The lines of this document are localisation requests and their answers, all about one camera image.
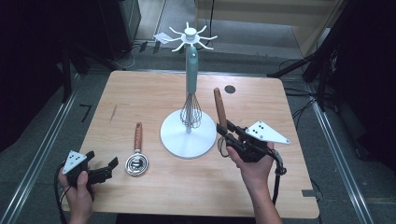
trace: gray floor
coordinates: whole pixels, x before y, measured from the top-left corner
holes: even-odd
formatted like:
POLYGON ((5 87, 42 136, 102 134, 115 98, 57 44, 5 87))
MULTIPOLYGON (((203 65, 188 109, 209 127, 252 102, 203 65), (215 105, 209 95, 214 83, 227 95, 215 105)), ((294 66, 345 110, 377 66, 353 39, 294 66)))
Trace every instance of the gray floor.
MULTIPOLYGON (((184 29, 182 17, 189 22, 193 1, 167 0, 163 22, 159 31, 169 35, 172 33, 167 28, 170 24, 176 30, 184 29)), ((239 76, 265 77, 265 74, 273 73, 288 59, 301 58, 294 37, 289 27, 263 25, 261 29, 268 30, 266 40, 260 35, 232 35, 234 29, 243 26, 244 29, 257 24, 233 23, 228 30, 229 22, 214 21, 212 24, 213 34, 219 39, 213 41, 213 51, 202 51, 200 56, 200 70, 203 72, 235 73, 239 76)), ((160 49, 153 53, 152 48, 143 52, 134 51, 134 57, 127 55, 118 61, 124 65, 134 65, 128 70, 135 69, 158 69, 175 70, 184 69, 184 55, 173 53, 170 49, 160 49)), ((316 82, 307 85, 302 82, 302 69, 297 69, 291 74, 281 78, 285 88, 298 90, 313 90, 316 82)), ((0 153, 0 214, 4 223, 60 223, 58 211, 53 197, 53 178, 56 167, 69 150, 79 151, 79 148, 87 132, 94 109, 97 106, 101 93, 110 72, 101 64, 92 63, 92 69, 87 75, 80 75, 79 85, 76 87, 76 95, 67 116, 64 117, 62 126, 57 135, 50 139, 49 147, 43 148, 43 139, 49 139, 46 133, 52 121, 57 118, 57 113, 62 106, 63 90, 59 89, 30 123, 23 136, 7 150, 0 153), (84 122, 81 122, 86 113, 86 107, 80 105, 92 105, 92 111, 84 122), (25 176, 26 173, 38 169, 36 176, 25 176), (24 191, 21 201, 13 203, 13 197, 21 196, 17 192, 24 191), (15 216, 9 219, 9 204, 17 204, 15 216)), ((290 113, 303 108, 310 98, 289 96, 290 113)), ((350 170, 358 190, 361 192, 372 220, 366 223, 394 223, 396 220, 396 178, 393 172, 378 161, 361 161, 354 151, 353 142, 347 133, 346 127, 340 117, 332 110, 332 105, 326 107, 325 113, 318 112, 314 106, 307 108, 301 116, 297 133, 300 138, 304 158, 311 176, 313 187, 318 195, 318 207, 320 218, 301 220, 284 219, 285 223, 364 223, 358 215, 355 201, 343 179, 345 170, 350 170), (336 146, 340 148, 342 156, 346 158, 346 167, 340 168, 334 159, 331 143, 320 122, 320 117, 325 116, 331 124, 336 146)), ((116 214, 95 213, 92 223, 115 223, 116 214)))

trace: brown wooden handle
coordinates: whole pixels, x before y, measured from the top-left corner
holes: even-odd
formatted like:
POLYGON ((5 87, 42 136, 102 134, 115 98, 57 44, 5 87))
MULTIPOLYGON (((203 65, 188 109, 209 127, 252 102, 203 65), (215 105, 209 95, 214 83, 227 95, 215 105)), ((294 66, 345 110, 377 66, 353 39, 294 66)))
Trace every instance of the brown wooden handle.
POLYGON ((220 89, 215 88, 213 92, 215 93, 215 102, 216 102, 216 109, 218 111, 219 124, 225 129, 227 129, 227 118, 225 116, 225 109, 224 109, 224 104, 222 102, 220 89))
POLYGON ((141 122, 136 123, 136 130, 134 132, 134 149, 142 150, 143 127, 141 122))

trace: floor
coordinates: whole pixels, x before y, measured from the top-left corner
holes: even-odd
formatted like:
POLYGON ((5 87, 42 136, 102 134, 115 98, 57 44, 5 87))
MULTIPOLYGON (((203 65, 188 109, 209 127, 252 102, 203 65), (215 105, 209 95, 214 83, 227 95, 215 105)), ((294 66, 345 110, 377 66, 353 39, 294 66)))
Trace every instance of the floor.
MULTIPOLYGON (((166 33, 177 37, 169 26, 182 31, 186 21, 193 24, 192 0, 140 0, 139 3, 142 5, 142 10, 151 8, 151 12, 157 11, 159 14, 149 13, 150 19, 147 20, 156 21, 156 25, 153 26, 145 22, 145 15, 148 13, 142 11, 142 24, 146 25, 142 25, 142 29, 138 32, 136 44, 148 41, 149 45, 154 46, 152 35, 166 33), (150 27, 150 30, 144 31, 144 27, 150 27)), ((208 24, 208 21, 200 21, 200 23, 208 24)), ((212 35, 219 36, 216 41, 211 42, 210 47, 214 48, 213 52, 241 54, 246 55, 248 59, 253 56, 283 60, 302 59, 288 26, 213 21, 212 35), (258 30, 267 32, 255 33, 258 30)), ((162 47, 170 51, 178 45, 179 43, 170 43, 162 47)), ((166 54, 166 57, 173 55, 177 57, 176 53, 171 52, 166 54)), ((135 52, 134 56, 136 58, 129 55, 117 63, 140 63, 142 67, 143 63, 147 63, 146 67, 150 66, 150 62, 139 61, 137 58, 143 57, 143 53, 137 56, 135 52)), ((282 63, 279 68, 286 65, 288 64, 282 63)), ((237 67, 231 69, 243 74, 237 67)), ((102 67, 94 67, 90 73, 94 75, 76 78, 75 90, 78 90, 78 94, 75 98, 72 97, 73 101, 68 102, 73 106, 68 107, 60 103, 62 90, 59 90, 29 125, 21 140, 0 154, 0 167, 3 171, 0 174, 2 191, 0 223, 56 223, 56 220, 59 220, 56 216, 47 214, 57 213, 55 204, 50 203, 45 195, 47 192, 50 194, 53 192, 52 171, 59 163, 48 158, 62 158, 65 153, 64 146, 68 147, 67 150, 79 150, 92 118, 90 114, 88 119, 82 122, 86 114, 83 105, 93 105, 94 110, 108 76, 108 72, 102 67), (53 130, 56 134, 47 135, 47 130, 53 130), (43 214, 43 217, 49 217, 40 220, 37 217, 38 213, 43 214)), ((315 92, 315 82, 303 83, 301 73, 296 71, 282 77, 285 87, 315 92)), ((303 100, 294 99, 288 97, 291 112, 304 108, 306 101, 309 101, 308 97, 303 100)), ((317 105, 313 105, 305 110, 297 132, 312 184, 317 192, 320 217, 315 220, 287 219, 284 220, 285 223, 394 223, 396 180, 393 172, 380 162, 357 159, 345 125, 336 113, 330 109, 322 113, 317 105)), ((97 214, 92 223, 114 223, 114 221, 114 215, 97 214)))

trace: person's left hand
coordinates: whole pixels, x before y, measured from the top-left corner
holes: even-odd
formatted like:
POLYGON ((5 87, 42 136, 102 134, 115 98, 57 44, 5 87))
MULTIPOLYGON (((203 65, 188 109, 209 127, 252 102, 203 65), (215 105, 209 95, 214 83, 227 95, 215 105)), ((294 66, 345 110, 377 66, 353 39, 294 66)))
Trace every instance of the person's left hand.
POLYGON ((70 207, 69 224, 88 223, 92 216, 92 198, 87 190, 88 173, 85 171, 81 172, 78 176, 77 188, 70 188, 66 175, 62 174, 63 169, 59 172, 58 179, 64 187, 70 207))

